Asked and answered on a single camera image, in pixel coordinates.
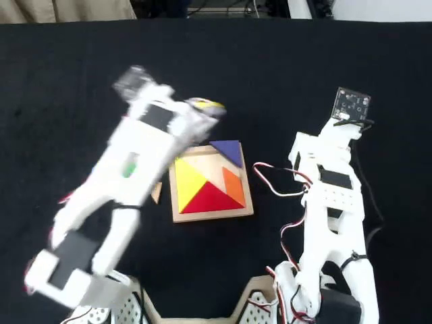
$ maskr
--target cable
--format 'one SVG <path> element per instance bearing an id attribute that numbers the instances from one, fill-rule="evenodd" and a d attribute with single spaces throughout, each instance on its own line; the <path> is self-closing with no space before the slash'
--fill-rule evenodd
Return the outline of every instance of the cable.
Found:
<path id="1" fill-rule="evenodd" d="M 204 8 L 207 5 L 208 2 L 209 2 L 209 0 L 203 0 L 202 3 L 201 3 L 201 5 L 197 9 L 195 9 L 194 11 L 191 11 L 188 14 L 188 17 L 190 17 L 191 15 L 194 15 L 197 12 L 199 12 L 202 8 Z"/>
<path id="2" fill-rule="evenodd" d="M 252 166 L 252 168 L 254 169 L 255 173 L 262 179 L 262 181 L 264 181 L 268 187 L 270 188 L 270 190 L 272 191 L 272 193 L 274 193 L 276 196 L 279 197 L 293 197 L 293 196 L 301 196 L 304 193 L 306 193 L 308 191 L 308 189 L 310 188 L 312 183 L 312 180 L 307 176 L 304 175 L 303 173 L 293 170 L 293 169 L 288 169 L 288 168 L 276 168 L 276 169 L 284 169 L 286 171 L 290 171 L 296 175 L 299 175 L 300 177 L 302 177 L 303 179 L 306 180 L 306 183 L 304 183 L 304 188 L 302 191 L 299 192 L 293 192 L 293 193 L 289 193 L 289 194 L 283 194 L 281 192 L 278 192 L 275 190 L 275 188 L 272 186 L 272 184 L 270 183 L 270 181 L 257 169 L 257 166 L 263 166 L 263 167 L 271 167 L 271 168 L 275 168 L 273 165 L 267 164 L 267 163 L 263 163 L 263 162 L 256 162 L 254 163 L 254 165 Z"/>
<path id="3" fill-rule="evenodd" d="M 258 12 L 258 7 L 257 7 L 257 0 L 253 0 L 253 3 L 254 3 L 254 9 L 255 9 L 256 17 L 259 18 L 259 12 Z"/>
<path id="4" fill-rule="evenodd" d="M 348 124 L 360 126 L 360 133 L 363 133 L 370 129 L 375 124 L 375 122 L 370 119 L 344 119 L 335 122 L 333 126 L 343 126 Z"/>
<path id="5" fill-rule="evenodd" d="M 314 319 L 310 318 L 306 313 L 298 312 L 294 308 L 293 301 L 294 301 L 294 298 L 297 296 L 299 291 L 300 291 L 300 285 L 297 286 L 296 292 L 294 292 L 294 294 L 292 295 L 292 297 L 290 299 L 291 311 L 292 311 L 292 314 L 294 317 L 291 323 L 294 323 L 296 321 L 296 319 L 298 319 L 299 321 L 305 322 L 305 323 L 314 323 L 315 322 Z"/>
<path id="6" fill-rule="evenodd" d="M 377 214 L 379 220 L 384 223 L 384 216 L 381 210 L 378 207 L 377 201 L 375 200 L 375 195 L 373 194 L 373 189 L 369 181 L 367 181 L 365 173 L 363 172 L 362 165 L 360 163 L 360 159 L 358 157 L 358 151 L 357 151 L 357 145 L 354 141 L 352 143 L 352 156 L 354 157 L 354 162 L 357 164 L 358 174 L 360 175 L 360 178 L 364 185 L 367 188 L 367 191 L 369 193 L 369 199 L 371 200 L 372 207 L 375 210 L 375 213 Z M 366 251 L 369 249 L 369 244 L 371 243 L 372 238 L 375 236 L 376 233 L 381 231 L 383 229 L 383 225 L 378 225 L 376 228 L 372 229 L 371 232 L 366 236 L 366 239 L 364 240 L 364 243 L 366 245 Z"/>
<path id="7" fill-rule="evenodd" d="M 270 304 L 260 304 L 260 303 L 255 302 L 254 300 L 252 300 L 250 298 L 248 299 L 248 302 L 251 303 L 252 305 L 258 307 L 259 309 L 261 309 L 261 310 L 263 310 L 263 311 L 265 311 L 265 312 L 267 312 L 267 313 L 270 314 L 270 310 L 268 310 L 267 308 L 265 308 L 266 306 L 269 306 Z"/>
<path id="8" fill-rule="evenodd" d="M 84 314 L 81 314 L 80 316 L 77 316 L 77 317 L 69 317 L 69 318 L 63 320 L 60 324 L 66 324 L 66 323 L 69 323 L 70 321 L 75 321 L 76 319 L 80 319 L 81 317 L 86 316 L 91 310 L 92 310 L 92 308 L 90 307 L 88 309 L 88 311 L 86 311 Z"/>
<path id="9" fill-rule="evenodd" d="M 285 244 L 284 244 L 284 242 L 283 242 L 282 240 L 283 240 L 283 238 L 284 238 L 284 233 L 285 233 L 285 231 L 286 231 L 288 228 L 297 227 L 297 226 L 301 225 L 301 224 L 304 222 L 304 219 L 306 218 L 306 213 L 307 213 L 307 210 L 305 209 L 302 218 L 300 218 L 300 219 L 299 219 L 298 221 L 296 221 L 296 222 L 288 223 L 288 224 L 282 226 L 281 231 L 280 231 L 280 234 L 281 234 L 281 247 L 282 247 L 282 250 L 285 252 L 285 254 L 286 254 L 287 258 L 288 258 L 288 261 L 289 261 L 289 262 L 294 266 L 294 268 L 297 270 L 297 272 L 300 271 L 300 267 L 298 266 L 298 263 L 294 260 L 294 258 L 292 257 L 290 251 L 287 249 L 287 247 L 285 246 Z"/>

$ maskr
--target black tabletop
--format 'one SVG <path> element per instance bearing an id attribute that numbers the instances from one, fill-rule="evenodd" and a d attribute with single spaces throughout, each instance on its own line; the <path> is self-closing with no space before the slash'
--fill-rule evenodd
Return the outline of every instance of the black tabletop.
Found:
<path id="1" fill-rule="evenodd" d="M 167 176 L 161 202 L 118 269 L 136 276 L 163 317 L 228 316 L 249 278 L 283 260 L 279 228 L 298 199 L 272 195 L 255 161 L 287 165 L 297 131 L 318 134 L 339 86 L 372 96 L 358 152 L 385 229 L 369 258 L 382 323 L 425 318 L 430 300 L 432 24 L 155 20 L 0 26 L 0 263 L 2 323 L 58 323 L 66 309 L 22 291 L 26 262 L 46 245 L 64 194 L 82 183 L 127 105 L 112 83 L 139 64 L 180 97 L 228 114 L 211 140 L 240 140 L 255 214 L 173 224 Z M 291 175 L 280 190 L 295 190 Z M 377 216 L 365 197 L 366 218 Z M 86 228 L 102 236 L 110 208 Z M 286 244 L 296 257 L 302 230 Z"/>

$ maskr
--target black wire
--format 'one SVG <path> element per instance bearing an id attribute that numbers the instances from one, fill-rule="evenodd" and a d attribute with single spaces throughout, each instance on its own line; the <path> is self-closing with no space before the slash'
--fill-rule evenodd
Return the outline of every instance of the black wire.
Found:
<path id="1" fill-rule="evenodd" d="M 294 292 L 294 295 L 292 295 L 292 297 L 291 297 L 291 299 L 290 299 L 290 306 L 291 306 L 291 309 L 292 310 L 294 310 L 296 313 L 297 313 L 297 310 L 294 308 L 294 305 L 293 305 L 293 301 L 294 301 L 294 299 L 295 299 L 295 297 L 297 296 L 297 294 L 298 294 L 298 292 L 300 291 L 300 285 L 298 285 L 297 286 L 297 290 L 296 290 L 296 292 Z M 305 316 L 301 316 L 301 318 L 303 319 L 303 320 L 305 320 L 305 319 L 310 319 L 310 320 L 312 320 L 309 316 L 307 316 L 307 315 L 305 315 Z M 294 313 L 293 313 L 293 320 L 291 321 L 291 323 L 290 324 L 292 324 L 292 323 L 294 323 L 295 321 L 296 321 L 296 317 L 294 316 Z"/>
<path id="2" fill-rule="evenodd" d="M 346 119 L 346 120 L 340 120 L 335 122 L 333 126 L 342 126 L 348 124 L 360 126 L 361 127 L 360 133 L 363 133 L 367 131 L 369 128 L 371 128 L 375 124 L 375 122 L 370 119 Z"/>
<path id="3" fill-rule="evenodd" d="M 207 5 L 208 2 L 209 2 L 209 0 L 203 0 L 202 3 L 201 3 L 201 5 L 200 5 L 197 9 L 195 9 L 194 11 L 191 11 L 191 12 L 188 14 L 188 16 L 191 16 L 191 15 L 193 15 L 193 14 L 196 14 L 198 11 L 200 11 L 202 8 L 204 8 L 204 7 Z"/>
<path id="4" fill-rule="evenodd" d="M 352 143 L 352 156 L 354 157 L 354 162 L 357 164 L 358 174 L 360 175 L 360 178 L 362 182 L 365 184 L 367 191 L 369 193 L 369 199 L 371 200 L 372 207 L 375 210 L 375 213 L 377 214 L 379 220 L 384 223 L 384 216 L 381 212 L 381 209 L 379 209 L 377 201 L 375 200 L 375 195 L 373 194 L 373 189 L 369 181 L 367 181 L 365 173 L 363 172 L 362 165 L 360 163 L 360 159 L 358 158 L 358 152 L 357 152 L 357 145 L 354 141 Z M 383 225 L 378 225 L 376 228 L 372 229 L 369 234 L 366 236 L 366 239 L 364 240 L 364 243 L 366 244 L 366 251 L 369 248 L 369 244 L 371 243 L 372 238 L 375 236 L 376 233 L 381 231 L 383 229 Z"/>

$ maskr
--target white robotic arm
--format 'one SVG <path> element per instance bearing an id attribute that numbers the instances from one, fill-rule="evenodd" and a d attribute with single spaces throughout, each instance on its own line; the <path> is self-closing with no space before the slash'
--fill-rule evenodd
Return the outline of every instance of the white robotic arm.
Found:
<path id="1" fill-rule="evenodd" d="M 55 216 L 50 247 L 33 260 L 25 284 L 70 308 L 112 307 L 131 292 L 113 271 L 134 235 L 139 208 L 175 157 L 207 137 L 225 113 L 205 100 L 171 99 L 173 89 L 158 85 L 140 67 L 115 85 L 129 102 L 128 114 L 88 179 Z M 113 200 L 111 228 L 102 245 L 77 232 L 85 219 Z"/>
<path id="2" fill-rule="evenodd" d="M 340 88 L 333 113 L 318 136 L 298 132 L 288 159 L 294 179 L 307 187 L 304 252 L 269 272 L 287 323 L 376 324 L 379 321 L 372 266 L 366 256 L 361 183 L 350 166 L 350 141 L 373 123 L 366 119 L 370 98 Z M 341 270 L 351 295 L 329 290 L 326 261 Z"/>

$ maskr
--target purple triangle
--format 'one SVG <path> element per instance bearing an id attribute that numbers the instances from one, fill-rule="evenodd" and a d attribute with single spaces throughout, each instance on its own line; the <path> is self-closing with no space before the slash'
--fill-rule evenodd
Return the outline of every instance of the purple triangle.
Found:
<path id="1" fill-rule="evenodd" d="M 214 140 L 210 145 L 238 167 L 243 167 L 242 153 L 238 140 Z"/>

